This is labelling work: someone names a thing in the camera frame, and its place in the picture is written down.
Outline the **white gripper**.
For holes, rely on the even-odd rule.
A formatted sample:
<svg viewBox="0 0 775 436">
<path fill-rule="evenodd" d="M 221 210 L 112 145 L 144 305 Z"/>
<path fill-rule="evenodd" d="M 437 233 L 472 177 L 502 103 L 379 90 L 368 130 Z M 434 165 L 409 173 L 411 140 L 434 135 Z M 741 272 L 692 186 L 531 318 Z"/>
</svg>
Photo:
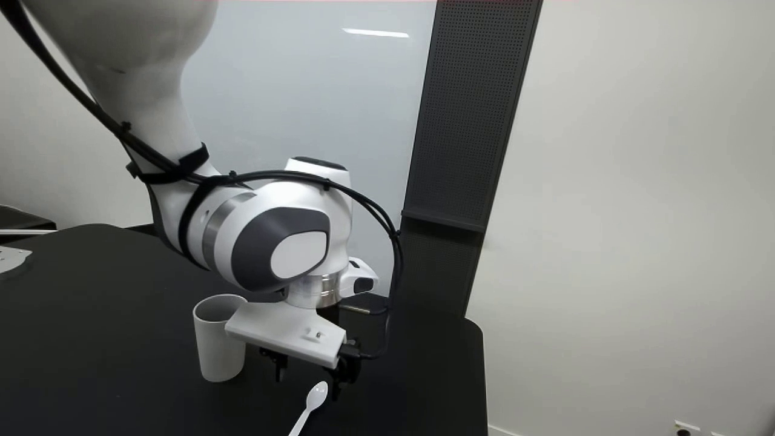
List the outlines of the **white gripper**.
<svg viewBox="0 0 775 436">
<path fill-rule="evenodd" d="M 333 372 L 334 389 L 346 389 L 358 381 L 361 361 L 353 357 L 340 361 L 346 329 L 321 318 L 316 311 L 289 303 L 244 303 L 225 321 L 225 329 L 242 342 L 279 354 L 275 357 L 276 383 L 287 381 L 290 359 L 322 369 L 340 363 Z"/>
</svg>

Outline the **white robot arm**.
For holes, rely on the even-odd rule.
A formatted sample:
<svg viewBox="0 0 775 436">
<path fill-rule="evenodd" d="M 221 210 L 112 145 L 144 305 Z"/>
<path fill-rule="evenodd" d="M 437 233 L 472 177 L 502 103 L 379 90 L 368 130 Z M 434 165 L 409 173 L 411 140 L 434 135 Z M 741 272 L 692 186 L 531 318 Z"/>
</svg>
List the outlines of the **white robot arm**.
<svg viewBox="0 0 775 436">
<path fill-rule="evenodd" d="M 183 74 L 219 0 L 3 0 L 3 15 L 43 66 L 129 153 L 164 242 L 231 284 L 193 315 L 202 375 L 236 377 L 244 349 L 334 369 L 346 329 L 321 315 L 356 268 L 348 175 L 293 158 L 252 186 L 210 162 L 185 110 Z"/>
</svg>

